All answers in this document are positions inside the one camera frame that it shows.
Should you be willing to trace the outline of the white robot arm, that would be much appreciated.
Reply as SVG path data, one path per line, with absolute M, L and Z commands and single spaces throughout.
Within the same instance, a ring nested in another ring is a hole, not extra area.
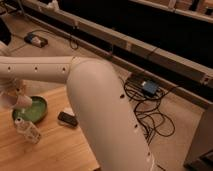
M 112 65 L 95 58 L 0 56 L 0 78 L 64 83 L 74 114 L 102 171 L 156 171 Z

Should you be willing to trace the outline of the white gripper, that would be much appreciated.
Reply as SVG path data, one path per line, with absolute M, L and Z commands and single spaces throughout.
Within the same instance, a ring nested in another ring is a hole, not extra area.
M 22 80 L 0 79 L 0 106 L 25 108 L 27 106 L 26 85 Z

